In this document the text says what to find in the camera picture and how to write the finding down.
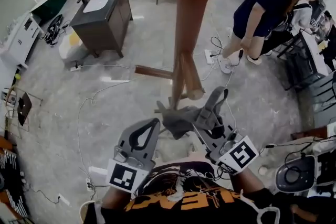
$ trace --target navy top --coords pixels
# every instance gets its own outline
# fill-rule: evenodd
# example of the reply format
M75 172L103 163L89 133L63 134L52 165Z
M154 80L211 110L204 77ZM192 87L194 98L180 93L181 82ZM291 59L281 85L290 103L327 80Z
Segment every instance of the navy top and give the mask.
M260 23L254 32L255 37L266 37L272 28L277 26L283 19L287 0L245 0L234 14L233 32L239 38L243 38L246 31L248 17L253 6L258 3L265 9Z

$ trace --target wooden stick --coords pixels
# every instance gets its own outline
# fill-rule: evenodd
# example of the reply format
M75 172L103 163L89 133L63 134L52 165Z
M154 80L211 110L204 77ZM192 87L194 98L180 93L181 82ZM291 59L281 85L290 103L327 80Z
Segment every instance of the wooden stick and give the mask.
M173 109L177 108L185 83L181 65L181 54L184 53L191 56L194 51L207 1L208 0L177 0L173 93L171 102L171 108Z
M165 71L165 70L157 69L157 68L152 68L152 67L135 66L135 73L163 78L163 79L173 78L173 72Z
M196 65L192 55L189 53L181 54L180 61L182 65L183 78L185 81L188 98L191 100L198 100L202 98L202 84L199 80Z

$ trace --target backpack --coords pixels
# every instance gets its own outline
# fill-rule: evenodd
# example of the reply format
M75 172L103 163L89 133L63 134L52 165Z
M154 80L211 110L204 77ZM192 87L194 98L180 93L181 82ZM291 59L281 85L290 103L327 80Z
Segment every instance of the backpack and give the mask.
M293 17L294 17L294 11L296 10L300 10L300 9L304 9L304 8L311 8L312 7L308 4L308 3L302 3L302 4L299 4L299 5L296 5L293 7L293 9L288 12L286 14L286 17L284 18L284 20L277 26L275 27L273 30L275 31L292 31L292 20L293 20Z

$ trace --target white sink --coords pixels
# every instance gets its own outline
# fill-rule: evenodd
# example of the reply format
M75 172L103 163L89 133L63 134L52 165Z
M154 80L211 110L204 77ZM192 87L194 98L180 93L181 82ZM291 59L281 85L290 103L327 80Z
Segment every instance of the white sink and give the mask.
M89 3L84 8L83 12L94 12L105 7L108 0L90 0Z

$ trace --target cabinet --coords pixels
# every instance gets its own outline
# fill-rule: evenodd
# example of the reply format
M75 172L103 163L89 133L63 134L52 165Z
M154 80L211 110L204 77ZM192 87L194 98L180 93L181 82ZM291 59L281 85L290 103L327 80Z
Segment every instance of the cabinet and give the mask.
M87 13L84 8L79 8L70 26L88 51L98 57L103 50L115 50L123 57L121 49L129 21L133 20L129 0L108 0L103 8Z

